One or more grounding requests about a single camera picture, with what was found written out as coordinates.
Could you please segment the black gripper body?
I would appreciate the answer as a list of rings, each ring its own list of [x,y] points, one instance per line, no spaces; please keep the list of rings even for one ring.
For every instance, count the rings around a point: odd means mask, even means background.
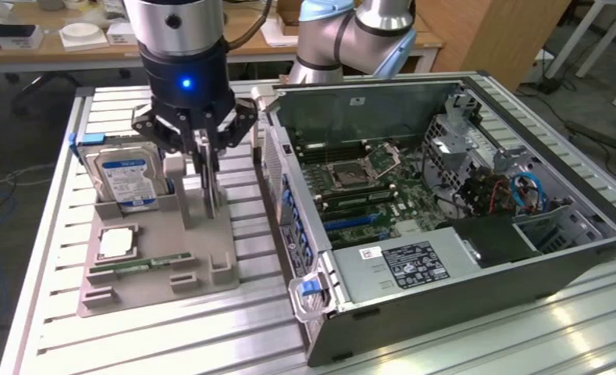
[[[227,73],[228,44],[216,43],[192,55],[163,55],[139,45],[151,87],[154,116],[180,127],[215,131],[234,109]]]

